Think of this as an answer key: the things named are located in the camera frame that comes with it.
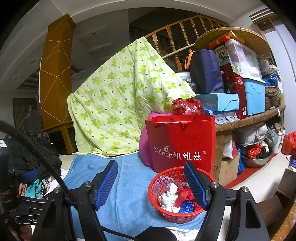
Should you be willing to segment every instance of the orange strap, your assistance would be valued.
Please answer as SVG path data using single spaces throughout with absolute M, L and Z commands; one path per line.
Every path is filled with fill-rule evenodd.
M 194 53 L 195 51 L 192 51 L 185 59 L 185 63 L 184 63 L 184 68 L 185 69 L 189 69 L 189 65 L 190 65 L 190 61 L 191 61 L 191 57 L 192 57 L 192 54 Z

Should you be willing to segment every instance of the orange column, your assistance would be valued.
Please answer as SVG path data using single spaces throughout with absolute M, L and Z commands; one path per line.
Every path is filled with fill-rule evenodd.
M 66 14 L 48 26 L 41 68 L 40 100 L 44 131 L 62 131 L 70 154 L 73 151 L 67 129 L 71 122 L 67 97 L 72 92 L 71 50 L 75 22 Z

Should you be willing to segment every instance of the red shopping bag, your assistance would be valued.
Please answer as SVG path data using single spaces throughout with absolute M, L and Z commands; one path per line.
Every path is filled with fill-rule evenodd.
M 155 172 L 192 161 L 197 168 L 213 175 L 216 145 L 214 116 L 157 116 L 145 122 Z

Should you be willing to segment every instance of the blue plastic storage box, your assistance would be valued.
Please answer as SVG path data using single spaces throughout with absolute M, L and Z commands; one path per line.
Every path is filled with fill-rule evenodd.
M 238 94 L 199 94 L 196 95 L 196 97 L 194 98 L 199 99 L 204 108 L 213 111 L 228 111 L 239 109 Z
M 265 111 L 265 81 L 244 79 L 246 90 L 248 115 L 255 115 Z

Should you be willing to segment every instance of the white bucket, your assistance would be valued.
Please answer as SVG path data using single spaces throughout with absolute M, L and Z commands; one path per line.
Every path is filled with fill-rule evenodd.
M 276 145 L 273 148 L 273 151 L 275 154 L 279 154 L 281 152 L 281 148 L 283 146 L 283 141 L 284 141 L 284 135 L 286 133 L 285 128 L 283 129 L 283 131 L 279 131 L 277 132 L 275 129 L 273 129 L 272 127 L 270 127 L 271 130 L 275 131 L 276 134 L 279 136 L 279 140 L 276 143 Z

